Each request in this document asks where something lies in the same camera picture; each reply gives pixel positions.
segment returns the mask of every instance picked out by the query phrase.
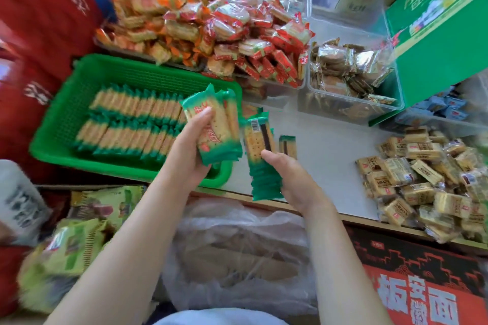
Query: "forearm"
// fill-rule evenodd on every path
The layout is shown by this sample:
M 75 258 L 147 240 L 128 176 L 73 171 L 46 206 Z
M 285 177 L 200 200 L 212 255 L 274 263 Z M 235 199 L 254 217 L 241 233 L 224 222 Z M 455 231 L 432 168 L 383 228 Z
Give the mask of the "forearm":
M 46 324 L 136 324 L 146 315 L 187 194 L 160 173 Z
M 392 325 L 332 202 L 316 203 L 304 217 L 321 323 Z

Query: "hand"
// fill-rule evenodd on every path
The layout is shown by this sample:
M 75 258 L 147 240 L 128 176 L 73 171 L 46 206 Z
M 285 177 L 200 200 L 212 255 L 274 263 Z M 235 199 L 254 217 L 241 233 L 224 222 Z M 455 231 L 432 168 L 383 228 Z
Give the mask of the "hand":
M 212 108 L 207 107 L 188 121 L 181 134 L 176 137 L 160 171 L 160 174 L 171 178 L 175 187 L 187 194 L 202 182 L 211 167 L 202 164 L 197 140 L 213 115 Z
M 261 157 L 272 165 L 283 178 L 281 193 L 302 216 L 317 205 L 325 205 L 334 210 L 334 205 L 297 160 L 283 153 L 263 150 Z

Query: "person's left hand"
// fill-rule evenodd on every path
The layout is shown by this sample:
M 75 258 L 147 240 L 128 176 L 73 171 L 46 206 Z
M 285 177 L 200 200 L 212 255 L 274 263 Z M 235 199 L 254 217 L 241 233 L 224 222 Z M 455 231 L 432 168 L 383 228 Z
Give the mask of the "person's left hand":
M 184 193 L 195 189 L 210 170 L 210 165 L 202 164 L 197 140 L 213 115 L 213 109 L 207 107 L 188 121 L 181 134 L 176 137 L 160 171 L 160 174 L 168 176 L 173 185 Z

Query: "green plastic basket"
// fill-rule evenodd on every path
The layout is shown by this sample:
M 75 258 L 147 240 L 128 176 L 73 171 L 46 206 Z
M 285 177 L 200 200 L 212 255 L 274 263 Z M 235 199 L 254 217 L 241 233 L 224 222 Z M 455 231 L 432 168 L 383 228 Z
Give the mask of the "green plastic basket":
M 158 67 L 107 55 L 90 54 L 82 58 L 73 74 L 53 100 L 42 125 L 30 144 L 30 152 L 40 161 L 78 168 L 105 175 L 151 182 L 159 171 L 156 165 L 129 159 L 105 160 L 78 153 L 72 144 L 87 119 L 88 107 L 102 84 L 128 84 L 139 89 L 198 93 L 212 83 L 215 90 L 234 90 L 241 117 L 242 89 L 235 82 L 215 80 L 196 72 Z M 211 168 L 200 186 L 217 188 L 225 184 L 232 172 L 232 162 Z

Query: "person's right hand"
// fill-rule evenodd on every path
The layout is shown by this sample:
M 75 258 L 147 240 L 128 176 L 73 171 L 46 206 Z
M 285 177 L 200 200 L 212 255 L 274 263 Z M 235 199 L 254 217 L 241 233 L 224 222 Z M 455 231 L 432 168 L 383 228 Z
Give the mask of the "person's right hand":
M 263 150 L 261 157 L 272 165 L 283 178 L 281 192 L 284 198 L 303 216 L 315 206 L 334 208 L 320 186 L 312 179 L 297 160 L 283 153 Z

